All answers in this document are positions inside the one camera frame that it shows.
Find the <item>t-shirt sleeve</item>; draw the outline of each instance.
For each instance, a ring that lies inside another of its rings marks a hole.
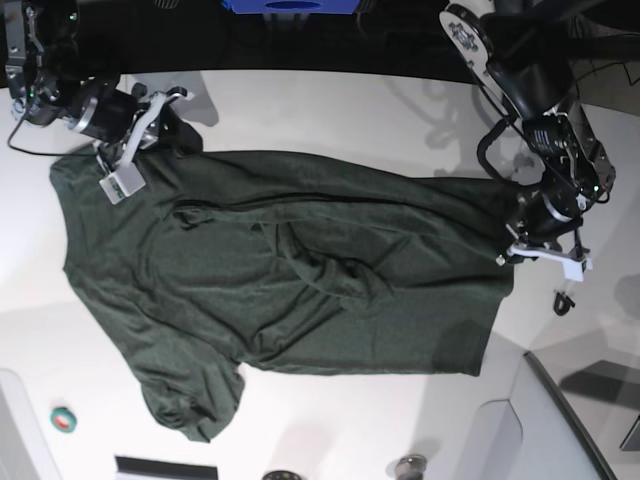
[[[244,388],[237,362],[143,312],[124,286],[106,292],[86,278],[74,280],[76,293],[140,381],[158,423],[208,442],[231,422]]]

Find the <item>dark green t-shirt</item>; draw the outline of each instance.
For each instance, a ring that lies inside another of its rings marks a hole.
[[[478,375],[512,267],[491,181],[415,180],[314,155],[140,155],[111,205],[91,159],[51,169],[65,272],[161,424],[207,441],[240,362],[320,375]]]

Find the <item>blue container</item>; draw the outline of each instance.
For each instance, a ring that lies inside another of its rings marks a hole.
[[[238,14],[247,13],[330,13],[352,14],[360,0],[223,0],[223,5]]]

